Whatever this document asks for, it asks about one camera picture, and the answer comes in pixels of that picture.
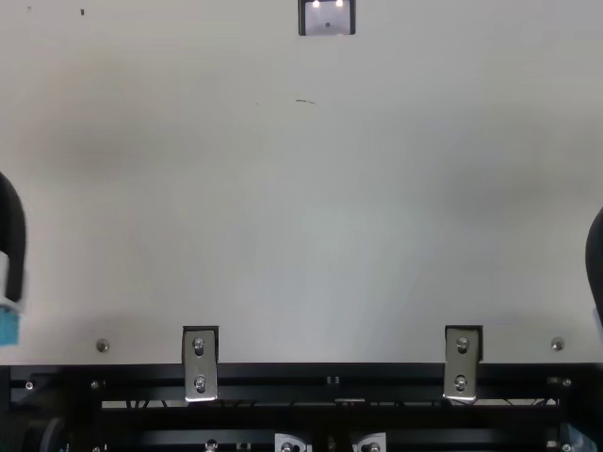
white panel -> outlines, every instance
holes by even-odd
[[[600,362],[602,16],[364,0],[310,39],[294,0],[1,2],[29,286],[0,362],[177,363],[183,325],[223,362],[443,362],[447,324]]]

small metal plate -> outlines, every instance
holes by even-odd
[[[198,355],[195,341],[203,341],[203,354]],[[185,365],[187,402],[208,402],[218,398],[216,335],[213,331],[185,331],[182,343]],[[204,390],[197,389],[196,380],[204,379]]]
[[[478,330],[455,328],[446,330],[445,398],[465,402],[475,401],[480,347],[481,339]]]

black metal frame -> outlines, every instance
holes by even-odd
[[[5,437],[25,435],[32,422],[61,417],[72,451],[199,451],[210,439],[220,452],[241,443],[266,451],[275,431],[299,432],[317,452],[329,436],[377,431],[390,452],[543,450],[567,441],[567,423],[602,445],[601,376],[594,364],[480,364],[478,398],[558,403],[454,406],[442,398],[443,364],[219,364],[216,402],[126,409],[103,402],[183,400],[184,367],[13,366],[0,368],[0,409],[13,420],[0,420],[0,438],[3,426]]]

screw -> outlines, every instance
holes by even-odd
[[[555,351],[562,351],[565,347],[565,341],[562,337],[554,337],[552,341],[550,341],[550,346]]]
[[[454,387],[456,390],[461,393],[464,391],[464,388],[467,386],[467,379],[463,375],[459,375],[454,381]]]
[[[107,353],[109,351],[109,341],[106,339],[99,339],[96,341],[96,349],[101,353]]]
[[[195,388],[197,388],[199,394],[205,392],[205,377],[203,375],[200,375],[195,379]]]
[[[465,353],[469,348],[469,340],[466,337],[459,337],[456,340],[456,347],[459,349],[459,353]]]
[[[217,448],[218,448],[218,443],[216,442],[216,440],[209,440],[205,444],[205,450],[207,452],[214,452]]]
[[[192,341],[192,347],[195,349],[197,356],[204,354],[204,340],[201,337],[197,337]]]

